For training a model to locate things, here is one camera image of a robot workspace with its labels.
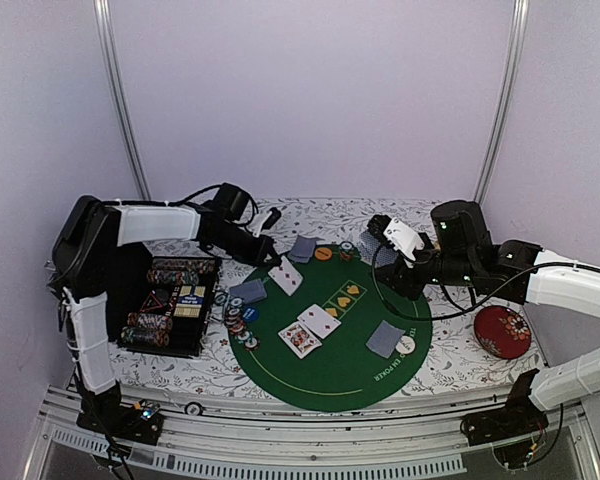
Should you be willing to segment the dealt blue card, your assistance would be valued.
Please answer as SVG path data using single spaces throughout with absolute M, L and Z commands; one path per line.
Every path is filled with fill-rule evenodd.
M 388 359 L 405 331 L 383 320 L 366 342 L 366 347 L 376 355 Z
M 240 298 L 244 304 L 252 304 L 268 297 L 264 282 L 261 279 L 249 280 L 229 288 L 231 298 Z
M 305 237 L 298 235 L 292 248 L 286 254 L 287 258 L 296 263 L 308 263 L 314 255 L 317 240 L 317 237 Z

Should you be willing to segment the orange big blind button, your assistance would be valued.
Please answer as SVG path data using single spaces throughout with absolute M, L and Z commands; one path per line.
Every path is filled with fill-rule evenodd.
M 319 261 L 329 261 L 333 257 L 333 251 L 328 247 L 318 247 L 315 249 L 314 257 Z

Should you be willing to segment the blue small blind button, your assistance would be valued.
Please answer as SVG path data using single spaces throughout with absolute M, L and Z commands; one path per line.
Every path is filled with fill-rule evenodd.
M 247 324 L 257 321 L 259 316 L 259 310 L 253 306 L 246 306 L 243 309 L 242 319 Z

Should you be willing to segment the blue playing card deck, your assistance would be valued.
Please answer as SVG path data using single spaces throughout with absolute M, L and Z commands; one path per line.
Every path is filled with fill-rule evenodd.
M 382 246 L 381 243 L 368 231 L 363 231 L 359 236 L 358 251 L 361 260 L 368 264 L 372 263 L 374 253 L 379 249 L 376 255 L 375 266 L 383 267 L 392 264 L 398 257 L 396 251 L 389 247 Z

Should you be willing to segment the white dealer button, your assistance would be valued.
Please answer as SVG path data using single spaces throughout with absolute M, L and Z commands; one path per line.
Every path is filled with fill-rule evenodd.
M 416 350 L 416 342 L 410 336 L 402 336 L 396 344 L 395 350 L 401 355 L 410 355 Z

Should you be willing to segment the stack of poker chips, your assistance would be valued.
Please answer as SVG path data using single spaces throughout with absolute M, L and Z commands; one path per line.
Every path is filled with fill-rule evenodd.
M 342 261 L 351 261 L 354 258 L 355 251 L 355 246 L 349 241 L 343 241 L 339 245 L 339 257 Z
M 222 308 L 222 321 L 230 337 L 247 351 L 255 351 L 261 345 L 261 340 L 251 329 L 254 323 L 245 323 L 242 319 L 244 304 L 240 298 L 231 298 L 228 292 L 219 292 L 214 297 L 214 304 Z

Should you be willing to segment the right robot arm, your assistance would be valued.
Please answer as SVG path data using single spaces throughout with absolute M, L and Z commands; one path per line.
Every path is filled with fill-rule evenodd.
M 468 287 L 483 302 L 498 298 L 519 305 L 560 307 L 600 319 L 600 267 L 569 259 L 540 245 L 508 240 L 495 244 L 480 205 L 453 200 L 430 213 L 436 237 L 406 223 L 375 215 L 367 224 L 381 247 L 396 260 L 373 266 L 375 286 L 386 285 L 401 297 L 417 300 L 425 286 Z M 600 391 L 600 347 L 574 360 L 521 375 L 497 415 L 497 427 L 517 436 L 537 411 Z

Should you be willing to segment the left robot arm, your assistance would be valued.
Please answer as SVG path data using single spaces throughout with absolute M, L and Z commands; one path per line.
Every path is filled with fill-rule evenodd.
M 106 307 L 109 277 L 119 251 L 161 240 L 195 241 L 216 247 L 239 263 L 281 263 L 274 241 L 247 231 L 241 218 L 253 198 L 240 187 L 213 186 L 214 197 L 196 204 L 191 196 L 173 202 L 78 199 L 52 249 L 48 286 L 59 301 L 67 343 L 76 364 L 83 412 L 108 434 L 128 426 L 119 382 L 109 356 Z

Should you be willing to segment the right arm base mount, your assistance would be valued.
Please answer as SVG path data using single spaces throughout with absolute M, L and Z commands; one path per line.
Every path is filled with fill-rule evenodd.
M 460 432 L 467 438 L 470 446 L 526 434 L 543 436 L 549 425 L 547 416 L 530 400 L 531 383 L 538 373 L 538 369 L 533 369 L 521 374 L 513 384 L 503 406 L 470 413 L 462 418 Z M 494 455 L 503 467 L 514 470 L 526 467 L 533 459 L 537 447 L 537 440 L 528 440 L 521 446 L 497 447 Z

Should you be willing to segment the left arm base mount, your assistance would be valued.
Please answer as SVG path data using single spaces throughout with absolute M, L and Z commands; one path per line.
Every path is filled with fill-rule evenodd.
M 113 439 L 156 446 L 162 433 L 164 416 L 156 403 L 145 400 L 125 406 L 120 385 L 95 394 L 79 385 L 81 409 L 77 425 Z

